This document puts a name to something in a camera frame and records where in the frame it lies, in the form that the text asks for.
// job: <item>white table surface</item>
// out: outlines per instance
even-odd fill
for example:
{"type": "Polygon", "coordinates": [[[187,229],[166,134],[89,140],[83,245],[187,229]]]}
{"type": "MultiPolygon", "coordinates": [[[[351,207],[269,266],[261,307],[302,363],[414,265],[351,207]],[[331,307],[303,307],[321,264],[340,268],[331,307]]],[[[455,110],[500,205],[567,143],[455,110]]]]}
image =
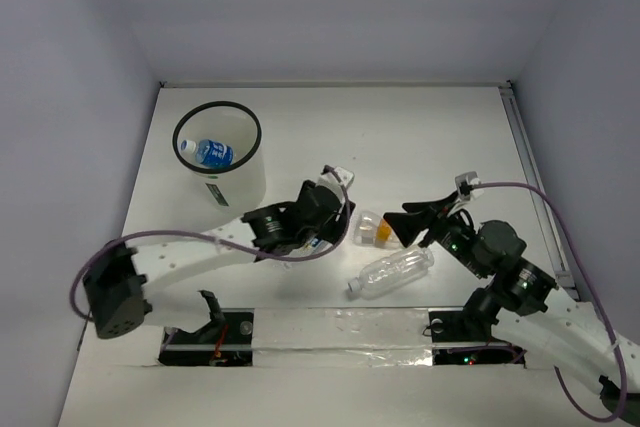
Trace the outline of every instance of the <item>white table surface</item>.
{"type": "MultiPolygon", "coordinates": [[[[355,172],[350,195],[358,210],[380,213],[444,197],[453,191],[454,177],[469,170],[485,181],[524,181],[496,88],[163,89],[125,233],[204,231],[228,220],[171,150],[179,118],[211,100],[240,102],[260,118],[265,205],[294,199],[302,181],[315,179],[325,164],[355,172]]],[[[476,221],[511,223],[527,241],[525,256],[552,273],[528,193],[487,191],[469,210],[476,221]]],[[[425,278],[376,301],[350,301],[344,288],[385,252],[350,240],[328,258],[290,271],[267,262],[234,266],[182,282],[170,294],[183,298],[209,289],[223,308],[464,304],[481,284],[444,251],[433,250],[436,264],[425,278]]],[[[100,341],[89,326],[60,425],[591,425],[573,411],[549,370],[168,368],[155,365],[160,337],[159,328],[143,326],[100,341]]],[[[580,385],[572,388],[591,411],[605,412],[580,385]]]]}

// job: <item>clear plastic bottle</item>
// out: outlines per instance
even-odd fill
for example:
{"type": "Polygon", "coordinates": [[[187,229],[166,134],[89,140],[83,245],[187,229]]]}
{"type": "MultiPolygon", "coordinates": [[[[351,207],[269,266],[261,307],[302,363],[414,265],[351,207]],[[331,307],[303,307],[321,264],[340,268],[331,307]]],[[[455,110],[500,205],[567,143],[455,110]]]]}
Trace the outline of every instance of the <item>clear plastic bottle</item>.
{"type": "Polygon", "coordinates": [[[433,264],[428,247],[409,247],[367,265],[349,281],[349,291],[364,298],[380,297],[424,277],[433,264]]]}
{"type": "Polygon", "coordinates": [[[193,155],[196,162],[205,167],[227,167],[233,162],[233,149],[214,140],[203,139],[197,144],[193,140],[183,140],[180,150],[184,154],[193,155]]]}
{"type": "Polygon", "coordinates": [[[380,249],[397,250],[402,248],[400,239],[387,221],[370,210],[363,210],[358,216],[353,241],[358,245],[380,249]]]}

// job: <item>gray wall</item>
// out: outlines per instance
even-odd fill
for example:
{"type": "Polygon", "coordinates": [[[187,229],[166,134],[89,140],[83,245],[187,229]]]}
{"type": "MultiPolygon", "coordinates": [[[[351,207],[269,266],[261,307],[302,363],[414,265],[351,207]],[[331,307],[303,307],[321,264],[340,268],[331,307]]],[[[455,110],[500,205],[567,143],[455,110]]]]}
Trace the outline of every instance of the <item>gray wall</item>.
{"type": "Polygon", "coordinates": [[[498,80],[560,0],[121,0],[163,80],[498,80]]]}
{"type": "Polygon", "coordinates": [[[56,425],[73,275],[123,223],[157,93],[111,0],[0,0],[0,423],[56,425]]]}
{"type": "Polygon", "coordinates": [[[640,2],[565,0],[517,97],[542,180],[619,329],[640,341],[640,2]]]}

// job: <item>bottle cap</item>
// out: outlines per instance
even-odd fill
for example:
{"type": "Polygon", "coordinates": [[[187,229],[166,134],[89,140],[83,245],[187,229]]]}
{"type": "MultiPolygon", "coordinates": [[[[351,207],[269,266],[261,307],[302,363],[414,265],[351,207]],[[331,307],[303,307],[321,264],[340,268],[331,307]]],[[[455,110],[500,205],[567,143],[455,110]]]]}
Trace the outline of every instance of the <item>bottle cap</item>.
{"type": "Polygon", "coordinates": [[[183,140],[180,144],[180,152],[185,154],[194,154],[198,149],[198,144],[193,140],[183,140]]]}
{"type": "Polygon", "coordinates": [[[349,290],[351,292],[360,292],[362,290],[362,285],[360,285],[360,281],[357,277],[349,281],[349,290]]]}

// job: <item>empty water bottle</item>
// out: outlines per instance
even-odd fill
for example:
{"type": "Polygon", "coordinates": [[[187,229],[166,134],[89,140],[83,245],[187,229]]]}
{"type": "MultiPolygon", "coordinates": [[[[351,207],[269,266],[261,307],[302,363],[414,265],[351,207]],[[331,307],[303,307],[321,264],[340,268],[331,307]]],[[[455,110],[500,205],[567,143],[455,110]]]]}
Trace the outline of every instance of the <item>empty water bottle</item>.
{"type": "Polygon", "coordinates": [[[409,247],[367,265],[349,281],[349,290],[364,298],[380,297],[424,277],[433,264],[429,248],[409,247]]]}
{"type": "Polygon", "coordinates": [[[183,140],[180,150],[184,155],[193,155],[196,162],[209,168],[220,169],[233,162],[231,147],[209,139],[203,139],[197,144],[193,140],[183,140]]]}

